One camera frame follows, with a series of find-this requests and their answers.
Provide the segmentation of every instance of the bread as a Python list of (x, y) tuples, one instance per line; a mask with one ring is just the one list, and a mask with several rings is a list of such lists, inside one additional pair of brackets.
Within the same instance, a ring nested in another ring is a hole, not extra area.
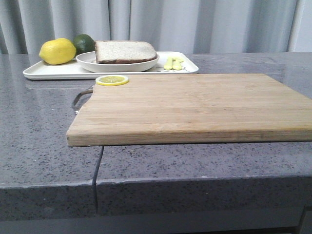
[(128, 64), (151, 61), (157, 58), (153, 46), (144, 41), (96, 40), (97, 63)]

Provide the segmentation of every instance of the white tray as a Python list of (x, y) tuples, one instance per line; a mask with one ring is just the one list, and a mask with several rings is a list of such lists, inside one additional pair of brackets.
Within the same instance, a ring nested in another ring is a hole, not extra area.
[[(173, 51), (157, 52), (159, 54), (158, 63), (151, 69), (144, 72), (119, 72), (119, 73), (95, 73), (83, 69), (75, 59), (61, 65), (49, 65), (40, 61), (33, 66), (25, 69), (23, 74), (26, 78), (33, 80), (52, 80), (52, 79), (95, 79), (102, 75), (109, 74), (168, 74), (168, 73), (197, 73), (198, 67), (192, 63), (183, 53)], [(163, 66), (168, 56), (179, 56), (184, 59), (181, 63), (182, 70), (164, 70)]]

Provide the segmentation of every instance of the bamboo cutting board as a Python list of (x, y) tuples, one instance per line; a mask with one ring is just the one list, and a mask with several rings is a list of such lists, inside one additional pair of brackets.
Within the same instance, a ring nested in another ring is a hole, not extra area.
[(94, 86), (69, 146), (312, 140), (312, 99), (264, 74), (129, 79)]

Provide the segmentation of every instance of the curtain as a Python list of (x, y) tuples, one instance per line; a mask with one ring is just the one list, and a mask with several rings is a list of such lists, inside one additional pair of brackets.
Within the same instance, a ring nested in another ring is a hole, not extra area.
[(0, 52), (56, 38), (142, 40), (157, 51), (285, 52), (296, 0), (0, 0)]

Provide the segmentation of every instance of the countertop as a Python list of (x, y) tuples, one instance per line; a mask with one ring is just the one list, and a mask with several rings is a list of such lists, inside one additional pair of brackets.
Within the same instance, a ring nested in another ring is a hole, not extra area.
[[(312, 98), (312, 53), (186, 56)], [(71, 103), (94, 81), (26, 79), (37, 61), (0, 55), (0, 221), (296, 208), (294, 225), (312, 204), (312, 142), (68, 147)]]

